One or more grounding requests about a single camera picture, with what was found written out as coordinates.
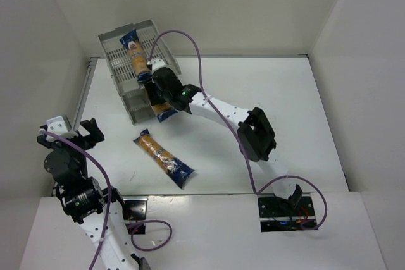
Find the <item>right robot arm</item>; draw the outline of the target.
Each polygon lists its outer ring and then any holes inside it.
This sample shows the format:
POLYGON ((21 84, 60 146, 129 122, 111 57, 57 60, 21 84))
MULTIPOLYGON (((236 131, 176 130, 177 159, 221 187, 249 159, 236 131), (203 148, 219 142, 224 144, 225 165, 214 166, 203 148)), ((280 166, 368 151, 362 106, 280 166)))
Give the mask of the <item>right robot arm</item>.
POLYGON ((183 85, 169 67, 147 65, 151 77, 144 82, 148 98, 153 106, 168 102, 177 111, 201 116, 235 132, 240 151, 249 162, 257 165, 276 179, 271 185, 275 197, 283 208, 294 210, 302 197, 299 185, 293 185, 287 168, 279 160, 275 132, 265 112, 255 107, 242 109, 210 95, 204 95, 201 88, 183 85))

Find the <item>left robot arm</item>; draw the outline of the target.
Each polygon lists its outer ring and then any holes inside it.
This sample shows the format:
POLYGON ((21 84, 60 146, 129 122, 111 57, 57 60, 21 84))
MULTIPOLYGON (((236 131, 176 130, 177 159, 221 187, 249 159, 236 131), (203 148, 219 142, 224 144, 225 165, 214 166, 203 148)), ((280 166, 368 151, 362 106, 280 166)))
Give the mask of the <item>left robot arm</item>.
POLYGON ((56 197, 95 246, 91 266, 102 260, 106 269, 149 269, 146 258, 139 257, 130 243, 123 197, 111 185, 102 189, 88 175, 87 151, 104 141, 104 134, 95 119, 80 124, 87 135, 74 130, 65 116, 57 116, 46 121, 37 137, 39 144, 51 150, 44 169, 56 182, 56 197))

